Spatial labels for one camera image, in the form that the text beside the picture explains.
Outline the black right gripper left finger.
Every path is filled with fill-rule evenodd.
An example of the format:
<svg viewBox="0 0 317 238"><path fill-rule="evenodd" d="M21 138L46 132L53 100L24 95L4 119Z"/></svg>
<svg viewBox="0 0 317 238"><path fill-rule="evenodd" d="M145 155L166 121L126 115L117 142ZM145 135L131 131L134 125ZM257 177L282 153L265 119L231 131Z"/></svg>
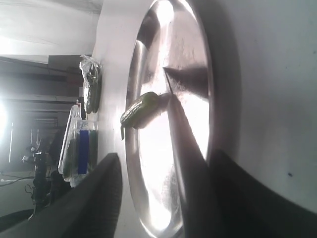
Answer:
<svg viewBox="0 0 317 238"><path fill-rule="evenodd" d="M119 156L107 154L78 186L2 238L112 238L122 201Z"/></svg>

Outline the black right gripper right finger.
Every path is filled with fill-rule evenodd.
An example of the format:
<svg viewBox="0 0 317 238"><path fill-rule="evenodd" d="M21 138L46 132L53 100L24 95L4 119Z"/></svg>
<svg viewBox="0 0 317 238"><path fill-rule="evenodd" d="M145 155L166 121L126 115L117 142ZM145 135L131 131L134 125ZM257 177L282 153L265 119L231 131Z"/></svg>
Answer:
<svg viewBox="0 0 317 238"><path fill-rule="evenodd" d="M224 152L208 166L183 152L183 223L187 238L314 238L317 215L257 181Z"/></svg>

